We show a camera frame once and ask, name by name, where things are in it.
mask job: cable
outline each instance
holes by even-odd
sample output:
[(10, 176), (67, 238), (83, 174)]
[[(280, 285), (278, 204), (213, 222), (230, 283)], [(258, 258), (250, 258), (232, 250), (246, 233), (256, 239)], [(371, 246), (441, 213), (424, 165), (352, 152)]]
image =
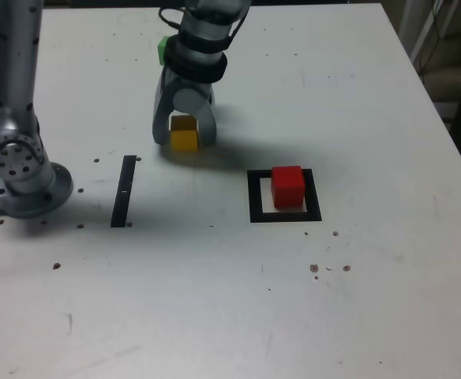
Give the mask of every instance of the cable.
[(159, 9), (159, 17), (160, 17), (160, 20), (164, 21), (166, 24), (168, 24), (169, 26), (171, 26), (173, 29), (176, 29), (176, 30), (180, 30), (180, 24), (177, 23), (177, 22), (174, 22), (174, 21), (169, 21), (168, 19), (166, 19), (163, 15), (162, 15), (162, 12), (166, 9), (172, 9), (172, 10), (177, 10), (178, 12), (183, 12), (183, 8), (175, 8), (175, 7), (165, 7), (165, 8), (160, 8)]
[(436, 10), (434, 9), (434, 0), (430, 0), (430, 6), (431, 6), (432, 13), (433, 13), (433, 23), (434, 23), (434, 30), (436, 31), (437, 41), (436, 41), (436, 44), (434, 45), (434, 48), (430, 52), (429, 57), (427, 58), (427, 62), (425, 63), (423, 67), (422, 67), (422, 55), (420, 54), (420, 59), (418, 61), (418, 76), (422, 78), (422, 82), (424, 81), (425, 69), (427, 68), (431, 59), (433, 58), (434, 52), (439, 46), (439, 42), (441, 40), (439, 29), (437, 28), (437, 15), (436, 15)]

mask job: table surface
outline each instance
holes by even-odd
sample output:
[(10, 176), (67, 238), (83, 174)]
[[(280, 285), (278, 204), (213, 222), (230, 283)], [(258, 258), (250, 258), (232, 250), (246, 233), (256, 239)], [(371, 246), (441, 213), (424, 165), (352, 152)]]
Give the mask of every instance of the table surface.
[[(461, 158), (380, 5), (252, 8), (218, 145), (181, 159), (151, 135), (156, 10), (43, 17), (36, 113), (75, 191), (2, 218), (0, 378), (461, 378)], [(284, 165), (322, 222), (249, 222), (246, 171)]]

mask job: floor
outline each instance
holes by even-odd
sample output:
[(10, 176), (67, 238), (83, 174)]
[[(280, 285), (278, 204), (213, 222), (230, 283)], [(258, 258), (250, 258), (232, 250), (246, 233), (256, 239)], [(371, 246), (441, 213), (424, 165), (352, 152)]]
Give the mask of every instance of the floor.
[[(425, 2), (424, 16), (427, 17), (430, 11), (430, 1)], [(379, 2), (372, 0), (354, 0), (352, 3)], [(403, 14), (404, 0), (381, 0), (382, 6), (396, 31), (399, 30), (401, 17)], [(438, 17), (441, 24), (446, 16), (449, 1), (446, 1)], [(455, 15), (452, 26), (448, 31), (447, 38), (441, 40), (435, 48), (437, 36), (433, 32), (430, 36), (424, 53), (418, 60), (417, 71), (421, 68), (425, 71), (423, 77), (425, 89), (434, 102), (453, 102), (458, 101), (461, 96), (461, 8)]]

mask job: green cube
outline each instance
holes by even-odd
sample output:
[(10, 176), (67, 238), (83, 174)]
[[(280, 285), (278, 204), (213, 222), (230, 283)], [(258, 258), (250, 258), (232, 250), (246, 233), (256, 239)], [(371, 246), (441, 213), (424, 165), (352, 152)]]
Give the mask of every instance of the green cube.
[(164, 36), (157, 47), (157, 50), (159, 51), (159, 63), (161, 66), (164, 66), (164, 50), (166, 50), (166, 42), (168, 39), (169, 36)]

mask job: gray robot arm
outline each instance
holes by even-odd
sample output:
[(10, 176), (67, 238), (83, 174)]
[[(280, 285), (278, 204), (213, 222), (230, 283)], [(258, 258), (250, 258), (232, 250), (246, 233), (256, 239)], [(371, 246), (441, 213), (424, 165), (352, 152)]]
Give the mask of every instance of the gray robot arm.
[(51, 163), (34, 112), (43, 0), (0, 0), (0, 215), (49, 212), (73, 189), (69, 172)]
[[(169, 116), (173, 111), (197, 119), (203, 146), (216, 141), (215, 102), (212, 84), (227, 68), (223, 53), (245, 20), (251, 0), (187, 0), (180, 25), (169, 23), (178, 34), (167, 41), (164, 68), (157, 87), (153, 138), (157, 144), (169, 139)], [(231, 35), (234, 22), (238, 27)]]

